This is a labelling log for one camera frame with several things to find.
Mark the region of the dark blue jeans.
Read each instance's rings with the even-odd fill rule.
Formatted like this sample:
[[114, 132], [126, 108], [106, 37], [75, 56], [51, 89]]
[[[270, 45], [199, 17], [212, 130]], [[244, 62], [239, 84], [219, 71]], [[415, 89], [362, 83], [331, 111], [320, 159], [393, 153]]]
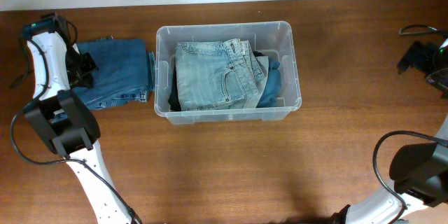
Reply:
[[155, 56], [147, 51], [144, 40], [104, 38], [79, 43], [78, 49], [90, 53], [98, 67], [92, 73], [92, 88], [73, 89], [90, 110], [147, 102], [154, 90]]

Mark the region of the large black garment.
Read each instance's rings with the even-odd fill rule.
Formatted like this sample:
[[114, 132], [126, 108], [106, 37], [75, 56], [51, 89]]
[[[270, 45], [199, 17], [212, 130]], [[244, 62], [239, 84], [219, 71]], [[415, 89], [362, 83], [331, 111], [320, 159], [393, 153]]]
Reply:
[[178, 97], [177, 81], [176, 81], [176, 69], [173, 70], [172, 84], [171, 84], [171, 94], [168, 98], [168, 103], [170, 105], [171, 111], [182, 111], [181, 105]]

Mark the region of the light blue jeans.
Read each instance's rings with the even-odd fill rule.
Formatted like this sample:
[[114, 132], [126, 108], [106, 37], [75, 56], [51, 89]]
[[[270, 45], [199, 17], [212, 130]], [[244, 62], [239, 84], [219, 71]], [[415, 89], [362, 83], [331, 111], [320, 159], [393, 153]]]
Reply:
[[248, 41], [179, 42], [174, 60], [182, 111], [257, 107], [269, 60], [255, 57]]

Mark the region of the clear plastic storage bin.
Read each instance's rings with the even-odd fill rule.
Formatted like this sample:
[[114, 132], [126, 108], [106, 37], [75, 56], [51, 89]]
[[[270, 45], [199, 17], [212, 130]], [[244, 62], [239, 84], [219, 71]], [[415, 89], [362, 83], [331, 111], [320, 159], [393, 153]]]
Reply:
[[[231, 110], [179, 111], [170, 109], [174, 53], [178, 42], [247, 40], [251, 48], [280, 62], [281, 91], [276, 106]], [[163, 26], [156, 33], [153, 70], [154, 110], [173, 125], [238, 120], [282, 120], [302, 105], [293, 31], [285, 21], [236, 24]]]

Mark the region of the blue shirt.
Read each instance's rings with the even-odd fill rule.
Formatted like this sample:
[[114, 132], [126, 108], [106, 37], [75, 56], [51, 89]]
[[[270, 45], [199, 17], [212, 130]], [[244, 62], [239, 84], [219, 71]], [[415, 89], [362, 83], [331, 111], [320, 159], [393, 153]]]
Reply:
[[258, 108], [275, 107], [277, 105], [277, 96], [281, 91], [280, 62], [276, 61], [273, 57], [268, 57], [268, 60], [267, 81], [263, 94], [258, 102]]

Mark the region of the small dark garment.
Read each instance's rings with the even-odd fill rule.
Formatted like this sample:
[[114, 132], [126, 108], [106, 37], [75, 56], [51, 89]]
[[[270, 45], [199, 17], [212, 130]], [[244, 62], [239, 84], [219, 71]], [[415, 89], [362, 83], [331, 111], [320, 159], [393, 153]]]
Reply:
[[255, 57], [264, 56], [261, 52], [258, 52], [258, 51], [253, 51], [253, 54]]

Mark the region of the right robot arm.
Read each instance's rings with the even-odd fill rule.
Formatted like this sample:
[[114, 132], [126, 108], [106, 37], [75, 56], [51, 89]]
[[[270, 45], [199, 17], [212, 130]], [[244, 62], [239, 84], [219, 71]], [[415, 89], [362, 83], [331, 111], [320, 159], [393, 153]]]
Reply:
[[[401, 74], [409, 67], [425, 73], [426, 82], [443, 91], [447, 98], [447, 42], [440, 47], [418, 41], [405, 53], [397, 68]], [[389, 180], [378, 170], [377, 155], [385, 140], [394, 136], [416, 137], [426, 143], [401, 147], [392, 159]], [[404, 223], [404, 216], [447, 203], [447, 121], [435, 136], [397, 130], [386, 133], [376, 143], [372, 166], [381, 188], [354, 205], [334, 213], [329, 223]]]

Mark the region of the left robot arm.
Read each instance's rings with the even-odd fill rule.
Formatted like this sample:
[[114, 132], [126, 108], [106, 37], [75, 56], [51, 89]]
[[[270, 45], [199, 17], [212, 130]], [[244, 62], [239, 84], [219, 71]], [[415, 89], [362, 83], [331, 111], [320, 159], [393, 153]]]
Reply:
[[31, 53], [35, 88], [21, 114], [79, 180], [98, 223], [140, 223], [141, 219], [116, 190], [104, 164], [97, 120], [73, 91], [92, 88], [97, 65], [81, 53], [74, 25], [50, 13], [23, 27], [25, 50]]

